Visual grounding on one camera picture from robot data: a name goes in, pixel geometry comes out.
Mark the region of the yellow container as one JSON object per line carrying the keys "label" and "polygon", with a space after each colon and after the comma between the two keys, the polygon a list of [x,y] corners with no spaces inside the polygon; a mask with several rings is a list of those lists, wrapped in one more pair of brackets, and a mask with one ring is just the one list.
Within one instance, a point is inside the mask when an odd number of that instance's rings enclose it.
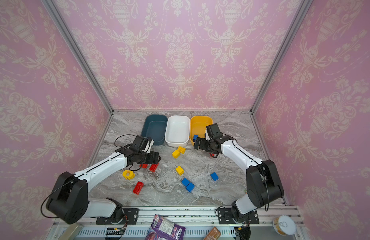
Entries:
{"label": "yellow container", "polygon": [[194,145],[195,137],[205,138],[206,126],[212,125],[213,119],[208,116],[194,116],[190,119],[191,144]]}

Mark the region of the white container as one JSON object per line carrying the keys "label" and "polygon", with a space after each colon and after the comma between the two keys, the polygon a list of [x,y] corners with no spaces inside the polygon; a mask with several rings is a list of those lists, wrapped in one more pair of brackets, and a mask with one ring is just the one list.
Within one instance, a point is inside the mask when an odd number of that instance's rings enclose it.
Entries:
{"label": "white container", "polygon": [[171,116],[168,118],[165,141],[170,147],[185,147],[189,141],[190,118]]}

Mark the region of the dark teal container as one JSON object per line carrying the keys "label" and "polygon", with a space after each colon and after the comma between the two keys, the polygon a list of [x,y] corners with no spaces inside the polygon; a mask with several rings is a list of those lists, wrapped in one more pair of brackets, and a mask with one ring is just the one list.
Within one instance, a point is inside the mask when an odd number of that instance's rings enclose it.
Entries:
{"label": "dark teal container", "polygon": [[146,117],[142,137],[152,138],[155,146],[163,145],[168,123],[168,117],[165,115],[149,115]]}

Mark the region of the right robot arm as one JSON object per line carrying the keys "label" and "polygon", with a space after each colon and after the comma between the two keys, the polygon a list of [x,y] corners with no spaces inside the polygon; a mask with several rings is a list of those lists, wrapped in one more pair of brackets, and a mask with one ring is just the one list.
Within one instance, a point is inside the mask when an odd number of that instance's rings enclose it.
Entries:
{"label": "right robot arm", "polygon": [[271,202],[284,196],[284,188],[272,160],[255,157],[238,141],[224,134],[218,124],[205,127],[203,137],[193,137],[193,147],[211,154],[213,158],[223,155],[236,163],[246,176],[246,194],[231,205],[233,219],[244,222],[249,215],[261,207],[267,210]]}

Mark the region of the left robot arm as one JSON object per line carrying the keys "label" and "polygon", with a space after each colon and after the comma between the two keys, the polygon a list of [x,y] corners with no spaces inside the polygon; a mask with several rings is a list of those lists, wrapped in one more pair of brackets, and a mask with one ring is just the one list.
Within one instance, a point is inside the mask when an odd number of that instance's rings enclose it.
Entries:
{"label": "left robot arm", "polygon": [[159,163],[161,157],[151,150],[153,145],[152,138],[136,136],[133,143],[118,147],[104,160],[75,173],[62,173],[42,208],[69,225],[81,218],[105,218],[112,224],[120,223],[126,219],[123,205],[112,198],[90,199],[89,192],[112,174],[133,164]]}

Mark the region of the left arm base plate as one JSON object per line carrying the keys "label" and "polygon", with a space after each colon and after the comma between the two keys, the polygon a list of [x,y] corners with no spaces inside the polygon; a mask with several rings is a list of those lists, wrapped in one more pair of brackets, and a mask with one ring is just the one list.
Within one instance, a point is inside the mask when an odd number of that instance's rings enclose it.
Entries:
{"label": "left arm base plate", "polygon": [[139,217],[138,208],[126,208],[119,217],[115,219],[99,217],[96,220],[97,225],[136,225]]}

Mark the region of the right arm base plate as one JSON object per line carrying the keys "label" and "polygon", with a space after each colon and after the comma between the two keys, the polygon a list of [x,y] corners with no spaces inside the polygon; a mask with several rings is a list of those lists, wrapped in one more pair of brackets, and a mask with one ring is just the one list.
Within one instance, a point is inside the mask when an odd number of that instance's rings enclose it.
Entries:
{"label": "right arm base plate", "polygon": [[258,213],[256,210],[250,211],[246,214],[240,214],[238,211],[232,208],[218,207],[215,210],[215,214],[218,217],[219,224],[221,225],[228,224],[257,225],[260,223]]}

